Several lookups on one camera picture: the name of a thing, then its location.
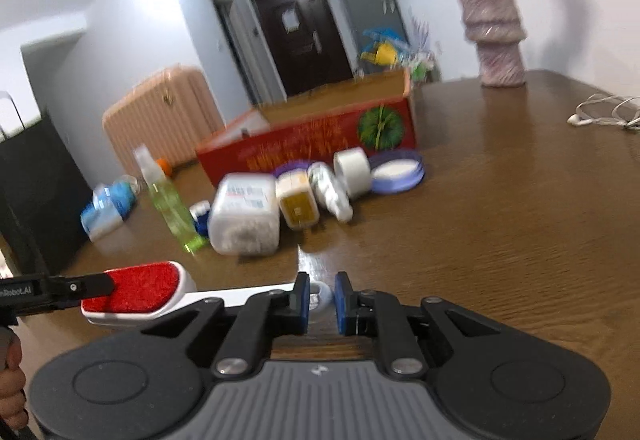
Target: small yellow and white box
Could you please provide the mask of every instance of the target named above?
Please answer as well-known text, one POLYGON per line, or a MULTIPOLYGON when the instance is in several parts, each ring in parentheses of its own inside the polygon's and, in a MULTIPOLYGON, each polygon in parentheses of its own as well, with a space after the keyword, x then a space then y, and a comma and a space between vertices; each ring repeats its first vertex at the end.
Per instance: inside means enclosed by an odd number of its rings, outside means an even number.
POLYGON ((280 175, 276 198, 291 229, 305 229, 318 223, 320 212, 306 171, 298 169, 280 175))

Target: black bag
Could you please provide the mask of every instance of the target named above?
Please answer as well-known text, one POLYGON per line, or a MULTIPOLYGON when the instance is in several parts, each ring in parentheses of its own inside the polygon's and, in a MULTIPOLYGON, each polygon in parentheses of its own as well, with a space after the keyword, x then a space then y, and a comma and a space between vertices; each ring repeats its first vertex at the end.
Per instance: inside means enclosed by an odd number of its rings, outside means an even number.
POLYGON ((0 143, 0 233, 14 275, 68 266, 87 241, 80 213, 92 195, 48 113, 0 143))

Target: dark brown door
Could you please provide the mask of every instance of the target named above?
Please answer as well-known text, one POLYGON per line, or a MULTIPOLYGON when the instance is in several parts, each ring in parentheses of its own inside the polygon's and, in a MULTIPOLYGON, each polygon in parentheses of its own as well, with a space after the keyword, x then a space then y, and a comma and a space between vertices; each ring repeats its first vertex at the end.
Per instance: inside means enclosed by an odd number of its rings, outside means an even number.
POLYGON ((353 77, 326 0, 254 0, 288 96, 353 77))

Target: doorway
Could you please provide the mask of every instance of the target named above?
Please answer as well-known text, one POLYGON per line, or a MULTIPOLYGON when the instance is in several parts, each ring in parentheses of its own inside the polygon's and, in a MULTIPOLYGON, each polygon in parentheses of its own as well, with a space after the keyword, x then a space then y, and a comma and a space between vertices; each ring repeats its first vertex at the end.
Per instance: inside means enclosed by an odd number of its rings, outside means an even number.
POLYGON ((249 62, 249 56, 242 48, 242 42, 246 39, 245 34, 241 34, 241 29, 244 27, 242 20, 240 19, 236 6, 233 0, 212 0, 213 5, 216 8, 220 26, 225 34, 226 42, 231 51, 231 57, 236 63, 238 74, 242 79, 242 84, 246 90, 251 104, 256 106, 260 103, 268 102, 270 100, 263 99, 260 95, 260 89, 254 78, 254 74, 251 72, 251 64, 249 62))
POLYGON ((327 0, 253 0, 287 96, 353 78, 327 0))

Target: orange ball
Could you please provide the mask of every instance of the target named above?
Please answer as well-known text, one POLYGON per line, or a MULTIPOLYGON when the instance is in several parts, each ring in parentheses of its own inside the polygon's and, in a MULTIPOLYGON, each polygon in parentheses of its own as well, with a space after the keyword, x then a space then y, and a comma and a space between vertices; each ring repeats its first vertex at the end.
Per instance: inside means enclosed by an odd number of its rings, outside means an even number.
POLYGON ((168 160, 158 159, 156 160, 156 164, 162 168, 162 171, 166 176, 172 176, 174 174, 174 169, 171 167, 168 160))

